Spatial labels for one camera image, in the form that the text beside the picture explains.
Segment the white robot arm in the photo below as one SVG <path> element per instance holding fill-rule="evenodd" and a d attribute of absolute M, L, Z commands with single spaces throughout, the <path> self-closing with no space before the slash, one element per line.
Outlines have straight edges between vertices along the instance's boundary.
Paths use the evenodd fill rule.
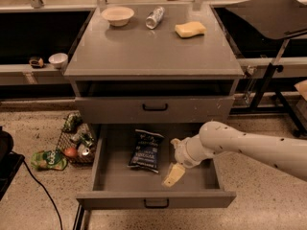
<path fill-rule="evenodd" d="M 176 163 L 171 164 L 163 186 L 172 187 L 187 169 L 198 166 L 223 152 L 237 152 L 258 162 L 307 180 L 307 141 L 239 131 L 217 121 L 201 126 L 199 133 L 171 141 Z"/>

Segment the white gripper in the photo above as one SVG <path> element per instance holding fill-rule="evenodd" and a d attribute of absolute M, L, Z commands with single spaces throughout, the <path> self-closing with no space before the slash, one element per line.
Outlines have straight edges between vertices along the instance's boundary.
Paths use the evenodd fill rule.
<path fill-rule="evenodd" d="M 203 146 L 199 135 L 186 137 L 183 140 L 174 138 L 170 143 L 174 146 L 177 163 L 170 164 L 162 182 L 165 187 L 173 187 L 184 176 L 185 168 L 192 169 L 204 159 Z"/>

